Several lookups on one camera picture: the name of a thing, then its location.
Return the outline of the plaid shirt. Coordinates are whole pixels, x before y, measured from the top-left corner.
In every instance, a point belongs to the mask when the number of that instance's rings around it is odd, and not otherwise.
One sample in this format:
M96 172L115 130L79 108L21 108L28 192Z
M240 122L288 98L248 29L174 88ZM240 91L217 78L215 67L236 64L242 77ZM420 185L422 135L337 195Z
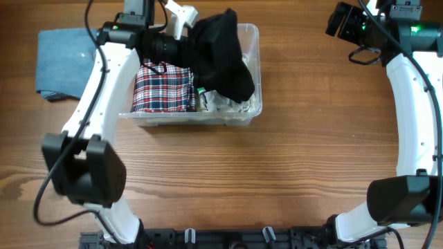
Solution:
M197 96L188 68L149 60L139 68L132 100L132 113L195 112Z

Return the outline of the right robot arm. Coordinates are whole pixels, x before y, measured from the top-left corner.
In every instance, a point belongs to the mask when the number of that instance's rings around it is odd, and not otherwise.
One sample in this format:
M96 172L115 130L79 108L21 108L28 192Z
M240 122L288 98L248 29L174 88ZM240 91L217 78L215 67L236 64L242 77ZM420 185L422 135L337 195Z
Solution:
M419 1L337 4L326 33L377 54L395 99L396 176L371 182L366 200L329 219L330 243L348 247L387 231L442 220L442 24Z

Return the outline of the white t-shirt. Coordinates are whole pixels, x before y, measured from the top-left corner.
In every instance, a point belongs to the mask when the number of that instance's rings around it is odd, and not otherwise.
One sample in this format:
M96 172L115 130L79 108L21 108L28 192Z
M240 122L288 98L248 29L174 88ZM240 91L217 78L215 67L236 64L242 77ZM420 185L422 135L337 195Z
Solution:
M255 87L248 100L236 102L217 92L197 87L195 90L197 101L197 112L202 113L248 113L256 111Z

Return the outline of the black garment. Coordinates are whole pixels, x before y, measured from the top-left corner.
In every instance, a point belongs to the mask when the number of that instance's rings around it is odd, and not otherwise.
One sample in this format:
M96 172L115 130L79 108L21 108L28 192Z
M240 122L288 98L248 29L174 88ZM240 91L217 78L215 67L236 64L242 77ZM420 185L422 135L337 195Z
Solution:
M194 85L241 103L255 92L253 78L242 60L237 13L225 12L198 21L188 32Z

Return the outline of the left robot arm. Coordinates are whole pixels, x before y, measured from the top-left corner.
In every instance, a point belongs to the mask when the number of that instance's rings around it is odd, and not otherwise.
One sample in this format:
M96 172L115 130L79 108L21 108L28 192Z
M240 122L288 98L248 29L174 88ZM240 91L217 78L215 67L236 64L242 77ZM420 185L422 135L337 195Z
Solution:
M151 248L143 222L123 197L126 168L111 146L119 115L118 105L134 81L145 56L142 39L148 24L107 22L99 35L90 38L96 46L96 61L76 111L60 135L46 134L42 150L48 175L33 208L49 183L70 202L81 205L100 224L106 248Z

